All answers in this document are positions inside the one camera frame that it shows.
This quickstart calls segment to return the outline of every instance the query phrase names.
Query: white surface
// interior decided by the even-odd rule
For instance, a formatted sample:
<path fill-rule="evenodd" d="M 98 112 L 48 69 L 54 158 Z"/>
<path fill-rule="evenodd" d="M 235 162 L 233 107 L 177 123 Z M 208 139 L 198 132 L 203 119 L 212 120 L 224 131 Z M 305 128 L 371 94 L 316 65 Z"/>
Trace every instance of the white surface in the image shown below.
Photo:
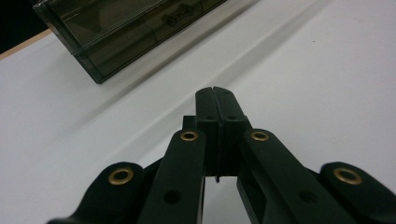
<path fill-rule="evenodd" d="M 0 62 L 1 222 L 69 216 L 108 165 L 160 158 L 214 85 L 308 168 L 345 161 L 395 192 L 395 22 L 394 1 L 261 0 L 168 65 L 144 71 L 154 50 L 101 86 L 45 37 Z M 248 223 L 234 179 L 206 185 L 204 223 Z"/>

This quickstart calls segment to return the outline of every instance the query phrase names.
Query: black plastic part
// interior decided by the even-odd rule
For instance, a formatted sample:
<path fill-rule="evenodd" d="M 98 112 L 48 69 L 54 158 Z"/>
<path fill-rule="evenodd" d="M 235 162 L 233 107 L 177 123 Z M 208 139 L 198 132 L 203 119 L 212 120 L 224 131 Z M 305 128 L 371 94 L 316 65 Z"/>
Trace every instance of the black plastic part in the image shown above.
<path fill-rule="evenodd" d="M 191 129 L 191 128 L 195 128 L 195 116 L 184 116 L 182 129 Z"/>
<path fill-rule="evenodd" d="M 244 162 L 241 162 L 238 176 L 236 186 L 247 210 L 250 223 L 263 223 L 267 200 L 253 174 L 249 171 L 248 165 Z"/>
<path fill-rule="evenodd" d="M 246 131 L 241 151 L 267 200 L 262 223 L 357 223 L 272 133 Z"/>
<path fill-rule="evenodd" d="M 124 184 L 111 184 L 109 177 L 118 169 L 130 169 L 132 179 Z M 114 178 L 122 180 L 125 175 L 120 171 Z M 49 224 L 132 223 L 140 212 L 145 195 L 141 191 L 143 181 L 143 168 L 137 164 L 120 162 L 110 165 L 93 181 L 71 217 L 54 219 Z"/>
<path fill-rule="evenodd" d="M 195 110 L 196 128 L 206 135 L 206 176 L 219 176 L 220 120 L 212 88 L 205 88 L 195 93 Z"/>
<path fill-rule="evenodd" d="M 207 136 L 206 175 L 236 176 L 239 170 L 238 142 L 251 128 L 248 118 L 231 91 L 214 87 L 195 94 L 196 128 Z"/>
<path fill-rule="evenodd" d="M 205 134 L 181 130 L 172 137 L 137 223 L 201 223 L 204 188 Z"/>
<path fill-rule="evenodd" d="M 160 158 L 159 160 L 155 161 L 150 166 L 145 168 L 145 182 L 144 182 L 145 193 L 149 192 L 152 182 L 154 181 L 154 177 L 157 174 L 158 169 L 160 169 L 160 165 L 162 161 L 163 158 Z"/>
<path fill-rule="evenodd" d="M 328 163 L 318 180 L 359 223 L 396 223 L 396 196 L 363 170 Z"/>
<path fill-rule="evenodd" d="M 236 101 L 231 91 L 223 88 L 213 88 L 218 101 L 218 110 L 221 120 L 219 133 L 219 173 L 220 175 L 238 175 L 240 152 L 238 143 L 243 133 L 250 127 L 248 119 Z"/>

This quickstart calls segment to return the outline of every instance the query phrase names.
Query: gray plastic box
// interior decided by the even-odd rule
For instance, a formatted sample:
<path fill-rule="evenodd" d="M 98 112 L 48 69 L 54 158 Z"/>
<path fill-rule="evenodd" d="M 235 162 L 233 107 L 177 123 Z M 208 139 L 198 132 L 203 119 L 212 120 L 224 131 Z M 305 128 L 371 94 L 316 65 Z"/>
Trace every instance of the gray plastic box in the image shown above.
<path fill-rule="evenodd" d="M 41 0 L 35 12 L 100 84 L 226 0 Z"/>

